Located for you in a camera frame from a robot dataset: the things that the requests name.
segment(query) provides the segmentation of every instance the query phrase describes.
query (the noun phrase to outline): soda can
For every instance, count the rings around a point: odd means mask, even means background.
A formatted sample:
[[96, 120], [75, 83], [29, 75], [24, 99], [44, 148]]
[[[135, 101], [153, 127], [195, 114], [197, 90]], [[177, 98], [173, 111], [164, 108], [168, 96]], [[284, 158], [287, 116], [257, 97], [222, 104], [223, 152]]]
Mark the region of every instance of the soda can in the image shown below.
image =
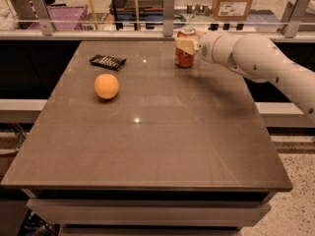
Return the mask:
[[[196, 36], [197, 32], [193, 28], [183, 28], [181, 29], [177, 37], [192, 37]], [[182, 68], [189, 68], [192, 67], [194, 64], [194, 58], [195, 55], [190, 55], [187, 52], [184, 52], [183, 50], [176, 48], [176, 56], [175, 56], [175, 63], [177, 66], [182, 67]]]

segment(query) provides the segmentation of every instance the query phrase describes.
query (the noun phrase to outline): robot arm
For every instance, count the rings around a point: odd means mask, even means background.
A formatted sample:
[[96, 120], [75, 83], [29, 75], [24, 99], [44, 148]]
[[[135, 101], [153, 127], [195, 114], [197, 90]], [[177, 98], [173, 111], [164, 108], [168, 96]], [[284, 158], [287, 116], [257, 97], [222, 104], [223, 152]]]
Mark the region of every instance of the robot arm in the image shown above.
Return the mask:
[[199, 40], [199, 55], [253, 82], [270, 82], [315, 123], [315, 73], [288, 59], [268, 38], [208, 33]]

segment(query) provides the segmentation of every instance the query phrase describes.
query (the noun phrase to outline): brown table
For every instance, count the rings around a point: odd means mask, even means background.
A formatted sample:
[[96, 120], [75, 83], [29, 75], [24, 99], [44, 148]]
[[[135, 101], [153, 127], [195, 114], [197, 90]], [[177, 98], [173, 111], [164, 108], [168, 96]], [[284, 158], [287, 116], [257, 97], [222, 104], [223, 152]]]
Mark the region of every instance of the brown table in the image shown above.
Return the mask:
[[[63, 224], [255, 224], [274, 193], [292, 188], [255, 103], [241, 77], [198, 56], [177, 68], [174, 53], [173, 41], [83, 41], [2, 185]], [[97, 54], [127, 62], [105, 70], [89, 63]], [[95, 95], [102, 73], [119, 81], [112, 100]]]

